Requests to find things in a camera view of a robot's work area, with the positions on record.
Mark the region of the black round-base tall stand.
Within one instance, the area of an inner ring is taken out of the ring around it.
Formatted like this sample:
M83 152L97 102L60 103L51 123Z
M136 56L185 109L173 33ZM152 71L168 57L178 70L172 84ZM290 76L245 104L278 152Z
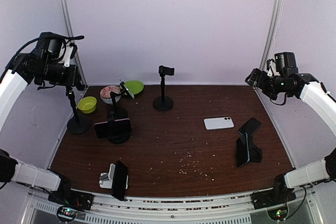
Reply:
M70 106L73 112L72 118L67 122L68 131L74 135L87 132L90 127L90 120L87 116L78 114L75 103L75 94L72 87L66 87L66 96L70 101Z

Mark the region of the dark blue-edged smartphone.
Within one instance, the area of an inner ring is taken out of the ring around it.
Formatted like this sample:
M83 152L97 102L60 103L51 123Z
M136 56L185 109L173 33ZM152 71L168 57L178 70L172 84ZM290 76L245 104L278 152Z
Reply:
M245 133L249 136L252 136L259 128L261 127L261 122L257 120L255 117L251 117L247 120L243 126L241 126L237 132L241 135Z

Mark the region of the white smartphone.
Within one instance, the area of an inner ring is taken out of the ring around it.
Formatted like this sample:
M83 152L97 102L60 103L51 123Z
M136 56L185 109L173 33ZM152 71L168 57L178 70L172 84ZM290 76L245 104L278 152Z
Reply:
M234 122L231 117L206 118L203 120L207 130L231 129Z

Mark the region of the black phone teal edge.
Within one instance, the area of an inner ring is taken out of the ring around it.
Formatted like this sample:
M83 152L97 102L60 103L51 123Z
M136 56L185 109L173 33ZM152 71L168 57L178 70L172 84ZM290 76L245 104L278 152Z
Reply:
M236 163L241 168L250 161L249 136L244 133L236 140Z

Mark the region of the black round-base phone stand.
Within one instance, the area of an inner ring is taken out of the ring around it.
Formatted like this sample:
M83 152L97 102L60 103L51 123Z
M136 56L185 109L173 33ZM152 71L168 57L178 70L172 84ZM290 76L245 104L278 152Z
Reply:
M153 107L156 110L167 111L173 108L173 100L165 95L165 76L173 76L174 68L165 67L163 65L159 66L159 75L161 77L161 96L156 97L153 101Z

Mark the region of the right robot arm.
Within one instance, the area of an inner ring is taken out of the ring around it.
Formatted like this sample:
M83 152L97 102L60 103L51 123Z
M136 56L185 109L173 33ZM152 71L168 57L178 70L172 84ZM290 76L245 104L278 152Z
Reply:
M253 69L245 82L253 88L259 88L273 101L277 100L280 93L285 94L285 101L290 97L300 99L335 134L335 99L325 85L309 73L299 73L293 52L277 53L273 62L275 66L268 66L267 71ZM278 175L269 192L269 199L272 203L279 204L296 187L329 180L335 181L335 150L320 161Z

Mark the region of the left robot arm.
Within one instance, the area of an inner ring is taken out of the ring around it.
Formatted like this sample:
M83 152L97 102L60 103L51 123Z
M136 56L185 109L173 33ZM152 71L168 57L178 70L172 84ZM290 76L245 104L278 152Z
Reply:
M1 75L1 126L23 91L34 83L39 90L48 87L63 86L70 101L73 117L68 121L68 130L85 132L90 122L77 112L73 89L85 89L81 74L71 59L77 52L76 40L84 39L83 35L67 37L52 32L43 32L22 45L12 56ZM76 197L71 190L70 180L50 170L38 168L12 157L1 150L1 183L10 182L38 187L48 193L54 192L56 198L64 205L71 205Z

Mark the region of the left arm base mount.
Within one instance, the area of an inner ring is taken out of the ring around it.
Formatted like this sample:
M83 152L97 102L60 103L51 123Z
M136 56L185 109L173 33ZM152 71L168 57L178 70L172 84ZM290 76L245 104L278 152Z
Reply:
M93 194L72 190L66 199L60 193L48 192L48 200L59 204L56 210L56 217L63 223L74 221L79 214L91 210Z

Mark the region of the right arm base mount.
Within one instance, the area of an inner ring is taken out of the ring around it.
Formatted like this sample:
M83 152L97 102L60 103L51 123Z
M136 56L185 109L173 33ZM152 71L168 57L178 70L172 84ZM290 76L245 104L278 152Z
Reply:
M267 208L268 217L274 221L284 221L289 217L288 203L296 199L293 189L286 186L284 175L274 179L273 188L254 191L251 200L254 209Z

